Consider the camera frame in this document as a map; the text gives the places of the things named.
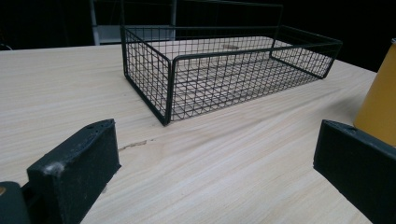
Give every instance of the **dark background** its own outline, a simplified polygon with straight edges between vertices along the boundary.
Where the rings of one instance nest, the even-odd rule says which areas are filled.
[[[171,0],[125,0],[126,23],[170,24]],[[338,60],[377,72],[396,37],[396,1],[249,0],[283,5],[281,23],[343,41]],[[216,10],[179,3],[177,25],[262,25],[259,7],[220,20]],[[94,1],[98,24],[120,24],[120,1]],[[0,43],[13,49],[94,45],[89,0],[1,0]]]

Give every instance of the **yellow cardboard tube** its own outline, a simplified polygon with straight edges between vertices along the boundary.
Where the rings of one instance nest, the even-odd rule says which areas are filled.
[[[354,126],[396,147],[396,38],[391,40]]]

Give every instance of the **wood grain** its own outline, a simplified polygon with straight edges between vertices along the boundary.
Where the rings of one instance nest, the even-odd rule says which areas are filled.
[[[122,167],[89,223],[370,223],[313,169],[323,119],[351,124],[375,73],[327,78],[163,127],[120,45],[0,52],[0,181],[83,126],[114,119]]]

